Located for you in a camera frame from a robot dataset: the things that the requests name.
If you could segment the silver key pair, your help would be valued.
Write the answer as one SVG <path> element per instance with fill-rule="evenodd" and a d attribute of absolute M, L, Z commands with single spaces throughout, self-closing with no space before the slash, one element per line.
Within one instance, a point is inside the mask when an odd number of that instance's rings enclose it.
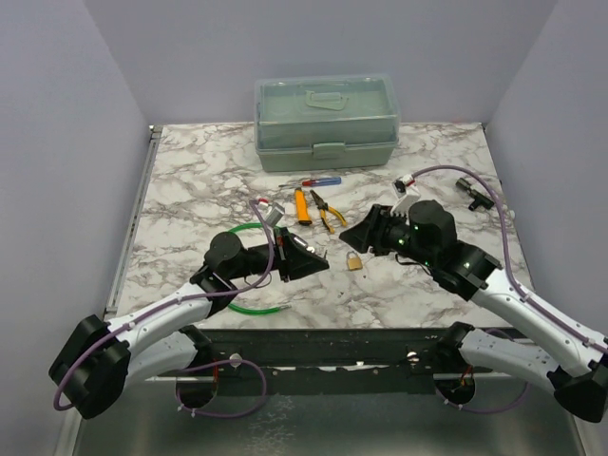
<path fill-rule="evenodd" d="M 306 247 L 306 250 L 309 253 L 311 253 L 313 255 L 316 255 L 317 257 L 323 257 L 323 258 L 327 257 L 327 251 L 326 250 L 317 249 L 317 248 L 313 247 L 312 245 L 308 245 Z"/>

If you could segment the brass padlock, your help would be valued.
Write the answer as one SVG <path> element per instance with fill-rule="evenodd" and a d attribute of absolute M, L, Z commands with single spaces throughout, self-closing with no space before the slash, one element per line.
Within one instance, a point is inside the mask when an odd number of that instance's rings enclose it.
<path fill-rule="evenodd" d="M 346 264 L 350 272 L 360 271 L 363 269 L 362 260 L 356 252 L 347 252 Z"/>

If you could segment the green cable lock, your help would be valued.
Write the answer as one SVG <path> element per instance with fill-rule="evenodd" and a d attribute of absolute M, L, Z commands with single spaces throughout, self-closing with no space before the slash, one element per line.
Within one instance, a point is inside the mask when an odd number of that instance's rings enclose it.
<path fill-rule="evenodd" d="M 233 227 L 229 230 L 229 232 L 236 234 L 238 232 L 245 231 L 245 230 L 261 229 L 261 228 L 262 228 L 262 225 L 259 222 L 249 222 L 249 223 L 243 223 L 236 227 Z M 265 315 L 270 315 L 270 314 L 278 314 L 282 311 L 286 311 L 286 310 L 290 309 L 291 306 L 290 305 L 281 305 L 281 306 L 275 306 L 275 307 L 267 308 L 267 309 L 250 309 L 250 308 L 241 307 L 238 304 L 236 304 L 235 302 L 231 302 L 228 305 L 228 308 L 231 311 L 239 313 L 239 314 L 250 315 L 250 316 L 265 316 Z"/>

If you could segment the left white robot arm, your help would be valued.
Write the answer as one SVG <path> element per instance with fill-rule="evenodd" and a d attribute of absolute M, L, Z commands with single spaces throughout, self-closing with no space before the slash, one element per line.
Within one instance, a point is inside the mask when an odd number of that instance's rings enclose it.
<path fill-rule="evenodd" d="M 77 409 L 90 419 L 120 397 L 136 359 L 164 338 L 224 310 L 239 295 L 234 280 L 265 278 L 277 271 L 289 282 L 329 269 L 326 258 L 309 250 L 286 228 L 267 229 L 266 243 L 246 248 L 237 234 L 213 237 L 202 266 L 171 295 L 123 317 L 82 319 L 68 337 L 48 376 L 57 390 L 58 411 Z"/>

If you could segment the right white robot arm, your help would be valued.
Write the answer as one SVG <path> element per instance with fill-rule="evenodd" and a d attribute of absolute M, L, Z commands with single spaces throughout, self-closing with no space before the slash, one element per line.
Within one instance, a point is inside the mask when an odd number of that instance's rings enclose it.
<path fill-rule="evenodd" d="M 471 366 L 507 373 L 548 391 L 582 420 L 602 420 L 607 411 L 606 336 L 569 318 L 560 327 L 556 320 L 561 313 L 510 281 L 497 258 L 457 238 L 454 217 L 439 202 L 416 202 L 404 216 L 375 204 L 339 237 L 360 254 L 397 254 L 427 266 L 442 289 L 491 311 L 533 342 L 524 346 L 457 322 L 434 350 L 442 369 Z"/>

